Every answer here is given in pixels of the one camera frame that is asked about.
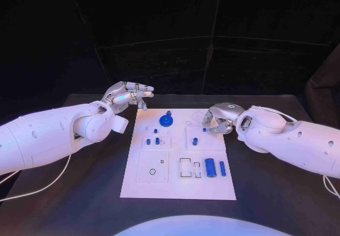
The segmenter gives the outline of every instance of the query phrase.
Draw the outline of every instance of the robotic hand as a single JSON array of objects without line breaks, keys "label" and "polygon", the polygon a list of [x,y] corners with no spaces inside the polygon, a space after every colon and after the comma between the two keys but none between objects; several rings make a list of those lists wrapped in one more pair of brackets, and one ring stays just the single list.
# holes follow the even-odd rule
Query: robotic hand
[{"label": "robotic hand", "polygon": [[210,124],[213,116],[217,127],[207,132],[228,134],[235,126],[239,141],[253,151],[269,152],[300,168],[340,178],[340,130],[297,121],[271,108],[252,106],[245,111],[230,103],[209,108],[202,125]]},{"label": "robotic hand", "polygon": [[153,97],[153,90],[118,82],[101,101],[32,113],[0,126],[0,175],[55,162],[101,142],[111,130],[124,133],[128,120],[115,114],[128,104],[147,110],[143,97]]}]

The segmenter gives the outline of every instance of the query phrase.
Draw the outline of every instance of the dark tablecloth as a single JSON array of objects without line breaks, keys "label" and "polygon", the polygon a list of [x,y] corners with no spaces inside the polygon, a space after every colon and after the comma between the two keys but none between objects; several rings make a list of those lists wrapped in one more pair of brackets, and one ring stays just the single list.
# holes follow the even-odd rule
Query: dark tablecloth
[{"label": "dark tablecloth", "polygon": [[[89,103],[101,95],[70,94],[65,106]],[[246,109],[259,105],[310,121],[298,100],[281,96],[155,95],[148,108],[209,108],[230,102]],[[130,120],[124,134],[72,155],[58,182],[43,192],[0,206],[0,235],[112,235],[135,224],[174,215],[213,215],[242,219],[292,235],[340,235],[340,201],[321,176],[252,151],[225,135],[236,201],[119,198],[135,106],[119,114]],[[24,170],[9,196],[45,187],[60,173],[66,158]]]}]

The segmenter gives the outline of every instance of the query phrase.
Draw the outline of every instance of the white board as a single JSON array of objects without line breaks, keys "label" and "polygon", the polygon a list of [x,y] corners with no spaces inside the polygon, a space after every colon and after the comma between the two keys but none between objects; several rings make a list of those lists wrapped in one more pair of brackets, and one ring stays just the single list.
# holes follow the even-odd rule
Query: white board
[{"label": "white board", "polygon": [[[160,117],[167,110],[171,111],[173,125],[163,127]],[[206,111],[207,109],[138,110],[121,198],[236,200],[223,135],[203,132]],[[206,173],[207,158],[213,158],[216,167],[216,177],[212,178]],[[220,161],[225,163],[225,177],[220,175]],[[186,171],[186,177],[180,177],[180,171]]]}]

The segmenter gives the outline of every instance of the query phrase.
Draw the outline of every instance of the tall blue cylinder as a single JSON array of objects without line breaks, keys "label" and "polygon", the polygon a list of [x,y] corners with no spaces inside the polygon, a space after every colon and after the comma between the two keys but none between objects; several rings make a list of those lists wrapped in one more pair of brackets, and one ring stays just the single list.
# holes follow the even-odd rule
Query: tall blue cylinder
[{"label": "tall blue cylinder", "polygon": [[226,173],[225,173],[225,162],[223,161],[219,162],[219,166],[220,166],[220,174],[222,174],[222,176],[226,176]]},{"label": "tall blue cylinder", "polygon": [[213,159],[207,158],[204,162],[206,162],[207,177],[216,177],[216,168]]}]

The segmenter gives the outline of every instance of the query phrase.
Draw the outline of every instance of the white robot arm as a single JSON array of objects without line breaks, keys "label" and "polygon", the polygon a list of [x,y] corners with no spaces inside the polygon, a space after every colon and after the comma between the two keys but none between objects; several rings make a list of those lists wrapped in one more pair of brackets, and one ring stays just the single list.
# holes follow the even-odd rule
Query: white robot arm
[{"label": "white robot arm", "polygon": [[0,175],[46,165],[101,142],[109,131],[124,133],[128,120],[115,114],[128,104],[147,110],[143,97],[154,88],[118,82],[101,101],[32,113],[0,126]]},{"label": "white robot arm", "polygon": [[228,134],[235,126],[238,139],[253,151],[269,152],[300,168],[340,178],[340,130],[297,121],[274,109],[252,106],[245,111],[230,103],[210,107],[203,125],[213,116],[219,126],[207,132]]}]

